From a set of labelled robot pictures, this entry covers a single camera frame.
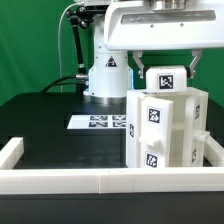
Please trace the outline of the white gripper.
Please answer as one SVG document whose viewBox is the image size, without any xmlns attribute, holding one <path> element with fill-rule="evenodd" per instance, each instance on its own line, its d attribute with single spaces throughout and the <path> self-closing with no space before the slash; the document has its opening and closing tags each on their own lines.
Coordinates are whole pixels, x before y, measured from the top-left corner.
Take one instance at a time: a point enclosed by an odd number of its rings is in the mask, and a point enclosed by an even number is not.
<svg viewBox="0 0 224 224">
<path fill-rule="evenodd" d="M 133 59 L 141 79 L 141 50 L 193 49 L 186 67 L 187 77 L 193 78 L 201 49 L 224 47 L 224 0 L 183 0 L 181 9 L 163 9 L 151 0 L 112 1 L 104 43 L 112 50 L 136 50 Z"/>
</svg>

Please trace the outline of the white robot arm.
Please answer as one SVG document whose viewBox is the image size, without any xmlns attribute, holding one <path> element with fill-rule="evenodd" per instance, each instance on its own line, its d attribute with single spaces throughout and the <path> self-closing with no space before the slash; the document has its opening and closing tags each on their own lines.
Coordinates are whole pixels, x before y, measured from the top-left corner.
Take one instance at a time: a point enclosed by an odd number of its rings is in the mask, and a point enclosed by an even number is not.
<svg viewBox="0 0 224 224">
<path fill-rule="evenodd" d="M 224 47 L 224 0 L 83 0 L 94 19 L 94 65 L 87 94 L 119 101 L 131 87 L 127 53 L 190 49 L 190 75 L 206 48 Z"/>
</svg>

